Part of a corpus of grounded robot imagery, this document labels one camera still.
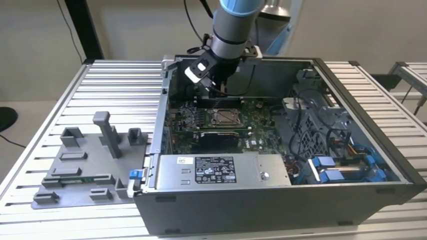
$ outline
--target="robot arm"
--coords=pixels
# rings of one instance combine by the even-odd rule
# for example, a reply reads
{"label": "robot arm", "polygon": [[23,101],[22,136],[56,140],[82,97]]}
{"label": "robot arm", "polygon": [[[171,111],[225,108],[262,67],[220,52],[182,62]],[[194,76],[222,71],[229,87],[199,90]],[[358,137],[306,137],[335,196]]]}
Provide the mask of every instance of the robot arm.
{"label": "robot arm", "polygon": [[247,52],[251,28],[265,0],[219,0],[214,18],[214,34],[210,49],[188,66],[184,73],[195,84],[206,89],[222,89],[235,74],[239,61]]}

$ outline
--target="gray fixture post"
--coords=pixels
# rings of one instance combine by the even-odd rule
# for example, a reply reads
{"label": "gray fixture post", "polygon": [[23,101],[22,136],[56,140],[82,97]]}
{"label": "gray fixture post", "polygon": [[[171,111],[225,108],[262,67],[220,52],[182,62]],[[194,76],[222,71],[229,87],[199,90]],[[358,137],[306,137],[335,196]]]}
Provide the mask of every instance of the gray fixture post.
{"label": "gray fixture post", "polygon": [[108,146],[108,150],[112,158],[119,159],[122,157],[122,151],[119,148],[118,136],[114,133],[112,126],[110,125],[110,112],[98,111],[94,115],[94,124],[99,126],[102,135]]}

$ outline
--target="black pole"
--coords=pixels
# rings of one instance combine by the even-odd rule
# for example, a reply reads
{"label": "black pole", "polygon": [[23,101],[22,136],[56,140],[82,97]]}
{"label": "black pole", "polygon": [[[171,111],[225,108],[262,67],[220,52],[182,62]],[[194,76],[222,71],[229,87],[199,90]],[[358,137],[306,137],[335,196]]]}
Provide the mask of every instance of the black pole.
{"label": "black pole", "polygon": [[87,0],[64,0],[87,60],[104,59]]}

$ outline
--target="black chair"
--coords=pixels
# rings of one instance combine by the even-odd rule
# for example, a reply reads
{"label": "black chair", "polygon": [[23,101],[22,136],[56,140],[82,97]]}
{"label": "black chair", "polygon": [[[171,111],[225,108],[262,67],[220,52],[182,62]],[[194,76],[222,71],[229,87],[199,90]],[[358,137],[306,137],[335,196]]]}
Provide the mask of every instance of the black chair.
{"label": "black chair", "polygon": [[19,113],[14,108],[0,106],[0,132],[7,130],[19,119]]}

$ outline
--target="sticker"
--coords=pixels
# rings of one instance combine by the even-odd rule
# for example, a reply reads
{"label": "sticker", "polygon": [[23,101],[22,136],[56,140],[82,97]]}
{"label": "sticker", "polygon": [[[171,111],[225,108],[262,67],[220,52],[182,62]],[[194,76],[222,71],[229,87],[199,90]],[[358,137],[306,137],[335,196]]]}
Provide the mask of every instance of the sticker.
{"label": "sticker", "polygon": [[176,159],[176,164],[194,164],[195,158],[187,156],[179,156]]}
{"label": "sticker", "polygon": [[238,182],[233,156],[195,158],[195,182],[198,184],[235,184]]}

